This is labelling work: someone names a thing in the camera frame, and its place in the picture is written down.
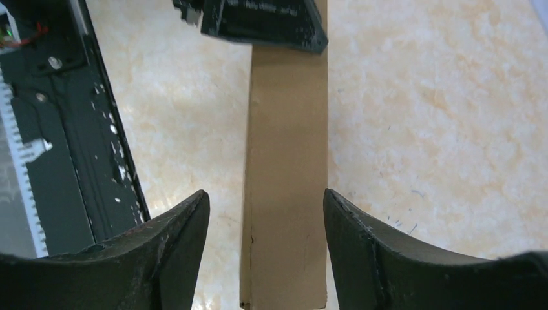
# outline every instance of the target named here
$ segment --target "ruler scale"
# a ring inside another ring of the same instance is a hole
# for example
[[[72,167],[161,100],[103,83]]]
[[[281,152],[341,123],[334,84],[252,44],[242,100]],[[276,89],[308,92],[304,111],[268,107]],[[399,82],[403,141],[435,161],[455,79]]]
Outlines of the ruler scale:
[[[3,247],[6,248],[2,248],[1,250],[9,254],[39,258],[48,256],[48,250],[45,242],[46,236],[36,210],[26,163],[35,160],[41,153],[51,148],[51,145],[43,140],[35,140],[23,144],[12,108],[12,98],[12,90],[4,82],[0,69],[0,118],[2,131],[5,134],[3,143],[7,144],[7,147],[3,146],[2,149],[9,150],[11,164],[15,170],[17,179],[16,184],[19,187],[19,193],[11,195],[11,199],[9,197],[8,199],[2,199],[3,202],[8,202],[2,203],[2,208],[10,208],[9,212],[6,213],[12,216],[3,217],[9,223],[5,223],[0,227],[0,233],[3,236],[7,236],[6,239],[11,240],[11,242],[3,244]],[[3,181],[4,185],[11,184],[15,180]]]

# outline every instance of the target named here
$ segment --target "beige marble surface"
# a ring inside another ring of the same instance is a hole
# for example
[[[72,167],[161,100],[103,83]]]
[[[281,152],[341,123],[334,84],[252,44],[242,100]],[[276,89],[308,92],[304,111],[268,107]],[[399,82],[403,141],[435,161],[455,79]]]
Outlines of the beige marble surface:
[[[88,2],[152,214],[211,195],[193,309],[237,309],[251,49],[169,0]],[[548,248],[548,39],[529,2],[331,0],[329,19],[330,187],[446,249]]]

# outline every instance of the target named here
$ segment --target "cardboard strip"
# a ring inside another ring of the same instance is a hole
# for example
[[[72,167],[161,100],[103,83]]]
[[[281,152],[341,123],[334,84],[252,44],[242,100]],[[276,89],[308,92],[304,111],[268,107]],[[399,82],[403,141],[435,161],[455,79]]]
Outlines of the cardboard strip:
[[[327,0],[317,0],[327,29]],[[328,56],[253,47],[240,270],[244,309],[325,307]]]

